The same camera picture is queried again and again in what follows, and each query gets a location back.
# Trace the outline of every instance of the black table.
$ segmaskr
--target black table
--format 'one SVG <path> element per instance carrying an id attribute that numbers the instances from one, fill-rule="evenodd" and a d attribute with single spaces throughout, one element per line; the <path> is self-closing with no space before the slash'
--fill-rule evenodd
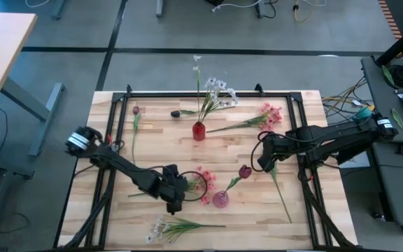
<path id="1" fill-rule="evenodd" d="M 403 155 L 397 154 L 399 145 L 403 145 L 403 129 L 397 126 L 391 114 L 391 108 L 394 108 L 403 120 L 403 102 L 394 93 L 393 88 L 386 84 L 382 69 L 372 58 L 363 58 L 362 66 L 376 110 L 389 118 L 399 130 L 399 134 L 391 143 L 374 143 L 370 158 L 374 161 L 381 180 L 384 214 L 387 220 L 392 219 L 401 225 L 403 230 Z"/>

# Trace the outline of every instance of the gray floor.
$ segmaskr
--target gray floor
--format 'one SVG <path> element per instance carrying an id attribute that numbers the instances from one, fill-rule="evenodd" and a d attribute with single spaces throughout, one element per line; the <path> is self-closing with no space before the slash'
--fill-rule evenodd
<path id="1" fill-rule="evenodd" d="M 0 1 L 0 11 L 38 13 L 28 46 L 108 46 L 121 0 L 70 0 L 60 21 L 50 19 L 54 3 L 30 9 L 23 0 L 5 0 Z M 275 19 L 258 20 L 253 9 L 222 8 L 211 13 L 211 6 L 201 0 L 167 0 L 164 16 L 157 20 L 154 0 L 129 0 L 116 47 L 324 50 L 333 54 L 336 50 L 384 51 L 395 41 L 377 0 L 329 0 L 302 24 L 293 21 L 292 1 L 280 0 L 276 8 Z M 300 8 L 304 15 L 310 6 L 302 2 Z M 64 142 L 72 130 L 85 124 L 104 56 L 23 52 L 18 57 L 10 76 L 39 100 L 47 99 L 56 82 L 63 82 L 66 90 L 43 152 L 36 158 L 27 157 L 27 150 L 37 121 L 0 94 L 0 107 L 9 117 L 8 140 L 0 157 L 36 171 L 30 181 L 15 179 L 0 214 L 0 229 L 20 224 L 13 212 L 28 216 L 31 226 L 0 234 L 0 248 L 33 251 L 52 246 L 76 161 L 64 153 Z M 124 90 L 127 84 L 134 90 L 193 90 L 193 65 L 189 54 L 115 53 L 104 90 Z M 323 96 L 335 95 L 362 77 L 359 57 L 203 55 L 200 67 L 204 78 L 221 78 L 237 90 L 261 83 L 273 90 L 316 89 Z M 371 99 L 367 87 L 358 90 L 358 95 Z M 2 120 L 0 115 L 0 142 Z M 367 248 L 403 251 L 400 229 L 369 216 L 378 190 L 378 186 L 367 186 L 376 183 L 370 172 L 344 178 L 358 241 Z"/>

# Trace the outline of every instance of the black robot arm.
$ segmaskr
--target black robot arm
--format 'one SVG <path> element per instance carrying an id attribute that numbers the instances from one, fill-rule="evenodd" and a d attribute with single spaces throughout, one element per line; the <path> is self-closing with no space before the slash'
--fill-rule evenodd
<path id="1" fill-rule="evenodd" d="M 258 139 L 264 150 L 257 162 L 265 172 L 270 172 L 276 160 L 284 161 L 291 155 L 303 153 L 309 165 L 316 168 L 338 153 L 337 161 L 341 164 L 367 150 L 375 141 L 390 141 L 397 134 L 389 119 L 380 114 L 329 127 L 299 127 L 285 135 L 262 132 Z"/>
<path id="2" fill-rule="evenodd" d="M 90 162 L 100 169 L 114 168 L 132 179 L 138 189 L 151 197 L 161 197 L 167 202 L 167 212 L 175 214 L 181 211 L 181 204 L 185 199 L 188 181 L 179 176 L 177 166 L 151 167 L 142 169 L 120 156 L 109 145 L 102 143 L 100 132 L 91 127 L 79 127 L 66 142 L 68 151 L 77 158 L 90 158 Z M 163 168 L 163 173 L 155 171 Z"/>

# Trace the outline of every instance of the metal table leg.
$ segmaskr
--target metal table leg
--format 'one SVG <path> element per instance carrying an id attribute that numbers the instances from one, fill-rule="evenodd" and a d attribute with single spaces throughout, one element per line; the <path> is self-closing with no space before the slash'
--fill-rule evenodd
<path id="1" fill-rule="evenodd" d="M 52 11 L 53 19 L 59 20 L 62 18 L 63 8 L 66 2 L 67 0 L 57 0 L 57 3 L 55 3 L 54 10 Z"/>
<path id="2" fill-rule="evenodd" d="M 259 10 L 259 18 L 263 18 L 265 16 L 265 0 L 260 1 L 257 4 L 257 9 Z"/>
<path id="3" fill-rule="evenodd" d="M 10 78 L 7 78 L 4 83 L 1 93 L 41 121 L 38 134 L 32 140 L 29 155 L 37 156 L 40 153 L 41 145 L 63 89 L 63 84 L 56 83 L 45 106 Z"/>
<path id="4" fill-rule="evenodd" d="M 162 6 L 164 4 L 164 0 L 157 0 L 157 18 L 162 16 Z"/>

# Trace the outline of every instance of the wooden table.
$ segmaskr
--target wooden table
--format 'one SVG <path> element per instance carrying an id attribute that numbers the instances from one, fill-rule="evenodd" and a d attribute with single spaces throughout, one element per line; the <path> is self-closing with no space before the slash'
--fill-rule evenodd
<path id="1" fill-rule="evenodd" d="M 0 13 L 0 92 L 41 121 L 38 134 L 29 149 L 30 155 L 40 153 L 55 105 L 64 89 L 63 84 L 55 84 L 48 102 L 44 105 L 8 78 L 8 73 L 26 43 L 35 21 L 35 14 Z"/>
<path id="2" fill-rule="evenodd" d="M 309 124 L 326 126 L 319 91 L 302 91 L 302 96 Z M 94 94 L 88 126 L 105 132 L 111 97 L 112 92 Z M 131 160 L 132 108 L 139 106 L 141 121 L 135 145 L 136 165 L 139 167 L 174 163 L 178 165 L 179 172 L 185 172 L 193 171 L 201 165 L 204 169 L 215 173 L 218 177 L 216 185 L 222 190 L 237 176 L 242 164 L 249 165 L 250 152 L 257 143 L 256 136 L 260 132 L 259 129 L 243 128 L 209 133 L 204 141 L 197 142 L 192 139 L 191 130 L 196 115 L 182 116 L 178 119 L 169 115 L 170 111 L 177 109 L 197 110 L 196 98 L 129 98 L 128 101 L 128 114 L 123 132 L 123 140 L 127 145 L 120 153 Z M 281 98 L 241 98 L 236 108 L 208 115 L 205 125 L 207 129 L 216 129 L 252 118 L 259 113 L 263 102 L 271 102 L 274 106 L 282 107 L 283 121 L 276 126 L 275 132 L 284 133 L 290 130 L 287 101 Z M 262 153 L 262 148 L 258 150 L 255 159 Z M 76 171 L 88 165 L 88 160 L 79 160 Z M 146 235 L 150 232 L 151 225 L 160 214 L 166 213 L 165 203 L 145 195 L 129 197 L 139 191 L 129 177 L 118 172 L 105 249 L 311 249 L 306 208 L 297 172 L 296 157 L 278 163 L 278 186 L 292 223 L 284 211 L 271 175 L 254 172 L 250 178 L 240 181 L 228 191 L 229 205 L 224 209 L 217 209 L 212 204 L 202 206 L 201 202 L 184 202 L 183 210 L 176 214 L 177 217 L 227 227 L 195 230 L 183 234 L 175 244 L 146 243 Z M 339 170 L 321 167 L 318 172 L 327 213 L 345 236 L 356 243 Z M 94 168 L 84 171 L 73 180 L 59 245 L 69 242 L 87 218 L 91 209 L 96 177 L 97 168 Z M 316 225 L 322 241 L 317 216 Z"/>

